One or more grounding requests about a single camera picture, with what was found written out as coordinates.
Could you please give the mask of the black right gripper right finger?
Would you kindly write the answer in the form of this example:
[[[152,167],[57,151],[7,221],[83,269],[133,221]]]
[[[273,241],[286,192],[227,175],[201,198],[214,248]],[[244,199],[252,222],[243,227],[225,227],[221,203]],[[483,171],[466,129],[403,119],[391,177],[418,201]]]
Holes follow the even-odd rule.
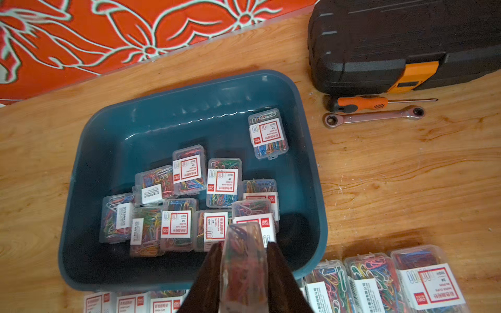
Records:
[[[313,312],[289,269],[279,245],[267,244],[269,312]]]

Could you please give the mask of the blue plastic storage tray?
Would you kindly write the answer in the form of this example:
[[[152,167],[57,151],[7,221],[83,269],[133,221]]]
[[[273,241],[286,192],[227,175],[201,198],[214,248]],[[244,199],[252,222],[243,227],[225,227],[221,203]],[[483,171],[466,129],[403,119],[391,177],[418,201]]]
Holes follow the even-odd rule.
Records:
[[[274,160],[254,156],[248,118],[279,110],[289,144]],[[102,201],[128,191],[137,173],[200,144],[207,157],[237,157],[243,178],[273,178],[281,221],[277,242],[294,276],[308,274],[326,251],[328,226],[313,144],[300,92],[282,73],[261,70],[103,108],[80,137],[59,246],[65,282],[80,291],[187,289],[206,257],[167,252],[133,258],[129,244],[99,242]]]

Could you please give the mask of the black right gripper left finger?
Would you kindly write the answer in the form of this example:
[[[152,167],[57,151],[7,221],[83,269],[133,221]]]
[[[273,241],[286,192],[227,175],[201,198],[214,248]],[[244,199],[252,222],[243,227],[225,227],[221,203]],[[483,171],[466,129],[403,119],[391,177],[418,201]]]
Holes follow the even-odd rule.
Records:
[[[207,253],[188,296],[183,301],[177,313],[218,313],[222,256],[223,246],[221,244],[213,245]]]

